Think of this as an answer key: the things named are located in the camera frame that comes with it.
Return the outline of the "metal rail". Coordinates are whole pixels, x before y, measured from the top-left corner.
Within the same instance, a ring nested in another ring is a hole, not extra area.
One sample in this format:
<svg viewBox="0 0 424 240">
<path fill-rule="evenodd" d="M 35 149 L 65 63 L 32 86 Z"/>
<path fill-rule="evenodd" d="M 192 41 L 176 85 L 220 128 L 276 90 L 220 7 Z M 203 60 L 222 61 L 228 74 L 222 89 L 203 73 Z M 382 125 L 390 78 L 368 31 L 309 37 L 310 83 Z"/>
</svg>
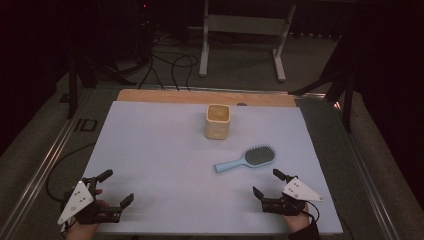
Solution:
<svg viewBox="0 0 424 240">
<path fill-rule="evenodd" d="M 0 156 L 0 240 L 13 240 L 75 124 L 54 95 Z"/>
<path fill-rule="evenodd" d="M 394 226 L 391 217 L 389 216 L 383 198 L 378 192 L 378 189 L 366 167 L 365 162 L 363 161 L 359 148 L 352 134 L 347 132 L 344 124 L 342 123 L 342 109 L 340 104 L 338 102 L 330 102 L 329 106 L 332 108 L 333 115 L 338 120 L 338 128 L 341 130 L 342 135 L 347 139 L 348 149 L 353 154 L 352 163 L 356 169 L 356 173 L 366 193 L 367 200 L 372 208 L 373 215 L 378 221 L 385 240 L 400 240 L 398 231 Z"/>
</svg>

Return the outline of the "person's left hand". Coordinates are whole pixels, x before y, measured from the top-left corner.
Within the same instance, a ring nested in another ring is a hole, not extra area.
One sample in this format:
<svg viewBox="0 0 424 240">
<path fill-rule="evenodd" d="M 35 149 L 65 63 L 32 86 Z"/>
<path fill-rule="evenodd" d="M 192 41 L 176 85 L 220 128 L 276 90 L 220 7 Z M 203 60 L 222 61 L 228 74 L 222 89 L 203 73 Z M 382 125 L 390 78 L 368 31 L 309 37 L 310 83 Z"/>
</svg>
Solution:
<svg viewBox="0 0 424 240">
<path fill-rule="evenodd" d="M 110 204 L 102 199 L 96 199 L 89 206 L 94 205 L 97 210 L 100 207 L 109 207 Z M 72 226 L 68 228 L 65 240 L 93 240 L 100 223 L 81 224 L 76 216 L 72 217 Z"/>
</svg>

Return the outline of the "light blue hairbrush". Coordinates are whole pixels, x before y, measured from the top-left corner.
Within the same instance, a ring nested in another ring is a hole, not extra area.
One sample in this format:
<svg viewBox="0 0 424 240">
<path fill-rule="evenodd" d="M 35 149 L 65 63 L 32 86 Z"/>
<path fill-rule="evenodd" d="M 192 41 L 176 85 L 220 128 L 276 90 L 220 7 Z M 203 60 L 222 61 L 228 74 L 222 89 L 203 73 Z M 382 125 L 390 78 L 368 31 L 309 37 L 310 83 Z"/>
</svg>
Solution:
<svg viewBox="0 0 424 240">
<path fill-rule="evenodd" d="M 258 168 L 268 164 L 271 164 L 276 157 L 275 149 L 270 145 L 254 146 L 246 150 L 243 155 L 232 161 L 218 163 L 214 165 L 216 173 L 222 173 L 224 171 L 239 167 L 246 166 L 249 168 Z"/>
</svg>

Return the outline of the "white metal desk stand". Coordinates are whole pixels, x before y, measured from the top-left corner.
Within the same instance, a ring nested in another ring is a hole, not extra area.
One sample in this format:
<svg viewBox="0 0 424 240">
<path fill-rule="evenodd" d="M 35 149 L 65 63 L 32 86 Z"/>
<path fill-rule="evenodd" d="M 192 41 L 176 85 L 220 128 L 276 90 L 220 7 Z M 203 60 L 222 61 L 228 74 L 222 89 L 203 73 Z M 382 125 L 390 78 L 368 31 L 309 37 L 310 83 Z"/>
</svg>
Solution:
<svg viewBox="0 0 424 240">
<path fill-rule="evenodd" d="M 208 74 L 210 32 L 259 34 L 280 37 L 279 45 L 272 50 L 272 57 L 277 80 L 281 83 L 285 82 L 286 74 L 282 63 L 282 53 L 295 11 L 296 5 L 291 4 L 284 19 L 216 15 L 209 13 L 209 0 L 204 0 L 203 45 L 199 75 L 205 77 Z"/>
</svg>

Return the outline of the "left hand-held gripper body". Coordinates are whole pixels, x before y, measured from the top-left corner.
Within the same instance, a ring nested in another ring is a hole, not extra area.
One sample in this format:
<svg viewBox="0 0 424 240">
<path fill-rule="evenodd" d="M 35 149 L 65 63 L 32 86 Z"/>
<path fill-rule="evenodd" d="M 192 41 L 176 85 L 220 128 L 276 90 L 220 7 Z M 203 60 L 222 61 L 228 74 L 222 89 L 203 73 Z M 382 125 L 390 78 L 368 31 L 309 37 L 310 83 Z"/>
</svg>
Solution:
<svg viewBox="0 0 424 240">
<path fill-rule="evenodd" d="M 96 200 L 98 180 L 96 178 L 78 181 L 72 192 L 65 198 L 65 204 L 57 223 L 65 224 L 72 218 L 83 225 L 97 223 L 118 223 L 121 217 L 119 207 L 104 207 Z"/>
</svg>

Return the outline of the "yellow square cup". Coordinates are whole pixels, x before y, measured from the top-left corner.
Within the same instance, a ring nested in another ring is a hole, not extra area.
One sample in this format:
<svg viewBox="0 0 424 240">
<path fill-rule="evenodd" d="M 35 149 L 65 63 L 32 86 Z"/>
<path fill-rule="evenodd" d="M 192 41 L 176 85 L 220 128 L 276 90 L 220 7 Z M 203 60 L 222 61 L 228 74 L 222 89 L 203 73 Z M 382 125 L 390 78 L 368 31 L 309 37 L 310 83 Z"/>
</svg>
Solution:
<svg viewBox="0 0 424 240">
<path fill-rule="evenodd" d="M 209 104 L 206 111 L 205 136 L 213 140 L 228 138 L 231 111 L 227 105 Z"/>
</svg>

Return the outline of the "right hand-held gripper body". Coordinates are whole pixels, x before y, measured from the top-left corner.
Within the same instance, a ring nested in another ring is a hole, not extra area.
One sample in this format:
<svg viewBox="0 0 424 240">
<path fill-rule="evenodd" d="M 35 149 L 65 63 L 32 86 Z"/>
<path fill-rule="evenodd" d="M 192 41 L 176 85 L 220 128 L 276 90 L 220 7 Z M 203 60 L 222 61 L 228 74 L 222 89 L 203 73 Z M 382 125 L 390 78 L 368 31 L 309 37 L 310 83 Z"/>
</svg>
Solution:
<svg viewBox="0 0 424 240">
<path fill-rule="evenodd" d="M 299 215 L 307 202 L 321 202 L 324 198 L 297 177 L 283 176 L 280 180 L 286 183 L 282 190 L 282 196 L 278 199 L 267 198 L 260 194 L 262 211 L 283 216 Z"/>
</svg>

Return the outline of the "person's right hand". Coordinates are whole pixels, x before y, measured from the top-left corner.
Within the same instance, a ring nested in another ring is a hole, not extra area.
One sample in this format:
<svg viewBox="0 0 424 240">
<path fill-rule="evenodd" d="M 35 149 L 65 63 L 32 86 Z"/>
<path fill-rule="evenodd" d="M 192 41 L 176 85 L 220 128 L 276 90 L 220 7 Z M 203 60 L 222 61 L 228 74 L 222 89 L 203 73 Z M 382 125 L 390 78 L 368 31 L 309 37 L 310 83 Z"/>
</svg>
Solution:
<svg viewBox="0 0 424 240">
<path fill-rule="evenodd" d="M 305 206 L 304 209 L 296 216 L 284 216 L 283 220 L 292 233 L 308 227 L 310 225 L 308 206 Z"/>
</svg>

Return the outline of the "wooden table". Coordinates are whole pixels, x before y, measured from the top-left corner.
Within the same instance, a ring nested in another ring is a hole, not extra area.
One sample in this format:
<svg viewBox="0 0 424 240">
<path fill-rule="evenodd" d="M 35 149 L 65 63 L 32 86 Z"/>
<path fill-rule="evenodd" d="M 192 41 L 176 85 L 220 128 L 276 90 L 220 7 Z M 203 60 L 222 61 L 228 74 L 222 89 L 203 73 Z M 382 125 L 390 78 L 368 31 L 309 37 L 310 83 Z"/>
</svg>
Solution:
<svg viewBox="0 0 424 240">
<path fill-rule="evenodd" d="M 293 97 L 284 93 L 246 93 L 214 91 L 175 91 L 175 90 L 121 90 L 118 101 L 184 103 L 184 104 L 224 104 L 231 106 L 272 106 L 295 107 Z"/>
</svg>

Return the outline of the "pale table cover sheet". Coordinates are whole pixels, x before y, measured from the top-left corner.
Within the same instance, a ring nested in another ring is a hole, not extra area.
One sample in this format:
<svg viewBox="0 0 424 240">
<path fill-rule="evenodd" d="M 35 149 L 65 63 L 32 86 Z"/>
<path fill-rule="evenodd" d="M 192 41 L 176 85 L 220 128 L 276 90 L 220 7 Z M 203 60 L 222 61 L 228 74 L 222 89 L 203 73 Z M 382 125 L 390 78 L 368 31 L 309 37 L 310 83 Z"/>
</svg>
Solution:
<svg viewBox="0 0 424 240">
<path fill-rule="evenodd" d="M 342 227 L 301 110 L 297 107 L 234 106 L 229 136 L 210 140 L 204 134 L 203 104 L 116 101 L 88 162 L 85 176 L 107 169 L 102 197 L 111 204 L 134 194 L 133 203 L 107 234 L 274 235 L 286 232 L 280 216 L 265 213 L 256 187 L 277 198 L 284 184 L 278 169 L 300 178 L 324 200 L 311 212 L 320 216 L 323 234 Z M 239 166 L 216 173 L 214 165 L 239 159 L 254 146 L 270 145 L 268 165 Z"/>
</svg>

